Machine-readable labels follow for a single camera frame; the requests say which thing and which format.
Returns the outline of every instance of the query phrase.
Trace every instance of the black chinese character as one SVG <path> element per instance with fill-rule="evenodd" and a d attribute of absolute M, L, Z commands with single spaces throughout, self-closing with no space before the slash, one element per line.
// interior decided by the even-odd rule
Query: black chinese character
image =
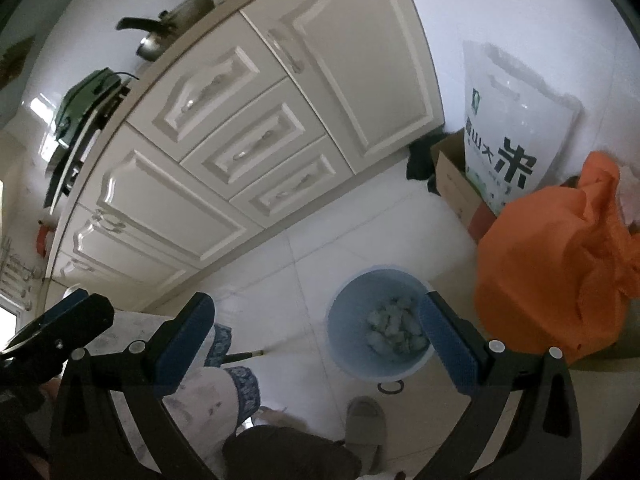
<path fill-rule="evenodd" d="M 487 158 L 489 159 L 489 164 L 492 164 L 491 158 L 492 158 L 492 156 L 494 156 L 494 154 L 492 153 L 492 151 L 489 149 L 489 147 L 486 144 L 484 144 L 484 150 L 482 150 L 482 154 L 486 155 Z"/>
<path fill-rule="evenodd" d="M 511 148 L 511 139 L 504 138 L 504 149 L 498 149 L 498 155 L 504 160 L 499 160 L 495 165 L 495 171 L 500 173 L 500 170 L 504 167 L 505 161 L 509 163 L 507 172 L 504 174 L 505 182 L 511 182 L 516 171 L 520 170 L 523 174 L 518 177 L 518 187 L 524 189 L 524 185 L 527 182 L 527 175 L 532 173 L 533 166 L 536 163 L 534 156 L 525 155 L 524 148 L 520 145 L 514 150 Z"/>

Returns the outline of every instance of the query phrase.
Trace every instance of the orange plastic bag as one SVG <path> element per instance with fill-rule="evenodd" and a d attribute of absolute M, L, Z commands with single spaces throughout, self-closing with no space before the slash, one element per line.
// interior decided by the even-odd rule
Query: orange plastic bag
<path fill-rule="evenodd" d="M 478 245 L 475 305 L 508 348 L 567 362 L 613 344 L 640 296 L 640 234 L 618 214 L 620 172 L 592 152 L 577 189 L 546 187 L 502 211 Z"/>

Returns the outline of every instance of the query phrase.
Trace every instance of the blue gripper pad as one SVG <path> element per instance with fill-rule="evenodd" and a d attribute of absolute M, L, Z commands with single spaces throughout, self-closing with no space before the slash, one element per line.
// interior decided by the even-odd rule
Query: blue gripper pad
<path fill-rule="evenodd" d="M 471 396 L 479 386 L 481 364 L 453 324 L 455 320 L 465 321 L 456 316 L 439 294 L 435 297 L 432 294 L 437 293 L 425 294 L 418 302 L 418 319 L 456 389 Z"/>
<path fill-rule="evenodd" d="M 166 324 L 179 324 L 179 328 L 153 363 L 155 397 L 175 393 L 211 330 L 215 317 L 216 309 L 210 296 L 196 292 L 175 319 L 163 323 L 156 331 L 149 346 L 154 343 L 156 335 L 161 335 L 162 327 Z"/>

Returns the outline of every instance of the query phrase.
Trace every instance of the slipper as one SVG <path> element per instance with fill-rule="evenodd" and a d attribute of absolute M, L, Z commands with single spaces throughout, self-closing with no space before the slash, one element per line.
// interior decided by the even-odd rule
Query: slipper
<path fill-rule="evenodd" d="M 344 447 L 362 462 L 361 475 L 380 473 L 385 462 L 385 412 L 370 397 L 356 397 L 347 408 Z"/>

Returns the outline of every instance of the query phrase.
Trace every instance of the black ring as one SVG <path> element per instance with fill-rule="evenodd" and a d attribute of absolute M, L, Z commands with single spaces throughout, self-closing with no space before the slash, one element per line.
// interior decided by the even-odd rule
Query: black ring
<path fill-rule="evenodd" d="M 400 385 L 400 388 L 398 388 L 398 389 L 397 389 L 397 390 L 395 390 L 395 391 L 390 392 L 390 391 L 388 391 L 388 390 L 385 390 L 385 389 L 382 387 L 382 383 L 378 383 L 378 391 L 379 391 L 381 394 L 385 394 L 385 395 L 397 395 L 397 394 L 402 393 L 402 391 L 404 390 L 404 381 L 394 381 L 394 382 L 395 382 L 395 383 L 398 383 L 398 384 Z"/>

